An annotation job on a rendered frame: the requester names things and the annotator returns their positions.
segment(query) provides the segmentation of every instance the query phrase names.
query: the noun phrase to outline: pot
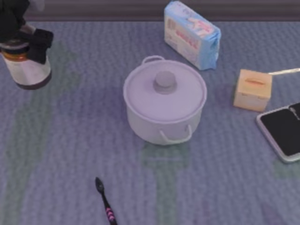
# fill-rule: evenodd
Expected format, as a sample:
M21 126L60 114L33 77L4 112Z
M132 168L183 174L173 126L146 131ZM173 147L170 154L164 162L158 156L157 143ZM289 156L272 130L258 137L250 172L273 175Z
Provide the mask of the pot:
M171 145L191 139L207 89L193 68L155 55L130 73L123 95L135 134L152 144Z

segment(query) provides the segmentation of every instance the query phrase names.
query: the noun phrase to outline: blue and white package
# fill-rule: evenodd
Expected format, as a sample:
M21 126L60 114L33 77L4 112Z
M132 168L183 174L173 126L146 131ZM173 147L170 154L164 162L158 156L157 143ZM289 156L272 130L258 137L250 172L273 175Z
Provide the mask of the blue and white package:
M165 42L199 70L215 69L221 30L180 1L165 8Z

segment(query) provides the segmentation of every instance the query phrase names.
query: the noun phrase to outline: gray table surface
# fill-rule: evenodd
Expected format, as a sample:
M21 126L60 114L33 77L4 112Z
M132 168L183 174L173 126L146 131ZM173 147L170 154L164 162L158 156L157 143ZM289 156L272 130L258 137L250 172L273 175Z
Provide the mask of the gray table surface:
M21 90L0 61L0 224L105 225L94 178L119 225L299 225L300 163L283 164L233 107L241 68L297 68L300 23L216 22L216 70L193 139L153 146L130 129L122 85L149 55L189 64L162 22L34 22L52 30L53 79ZM300 101L300 74L274 78L268 110Z

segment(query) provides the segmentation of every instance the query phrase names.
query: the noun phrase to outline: pot handle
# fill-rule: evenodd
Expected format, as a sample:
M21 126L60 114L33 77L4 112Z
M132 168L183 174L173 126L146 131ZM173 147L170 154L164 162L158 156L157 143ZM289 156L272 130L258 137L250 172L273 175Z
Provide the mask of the pot handle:
M187 126L187 130L188 130L188 136L184 139L181 139L181 140L170 140L166 135L165 133L160 130L159 133L160 135L162 136L163 140L168 143L168 144L180 144L180 143L183 143L183 142L187 142L189 139L191 139L192 137L192 134L193 134L193 131L192 131L192 127L191 125L188 125Z
M152 55L152 56L146 57L146 58L142 61L142 64L147 63L147 61L149 61L149 60L165 60L165 59L164 59L164 57L159 56L159 55Z

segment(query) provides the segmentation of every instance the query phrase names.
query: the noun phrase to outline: black spoon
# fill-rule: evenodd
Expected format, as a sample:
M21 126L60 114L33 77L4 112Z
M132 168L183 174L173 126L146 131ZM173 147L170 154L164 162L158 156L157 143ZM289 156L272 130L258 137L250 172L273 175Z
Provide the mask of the black spoon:
M102 181L98 177L96 177L95 183L96 183L97 191L102 196L104 207L105 207L105 212L106 212L106 215L107 215L110 225L118 225L116 218L114 216L113 210L111 209L111 206L109 205L109 203L106 199L106 196L104 194L104 185L103 185Z

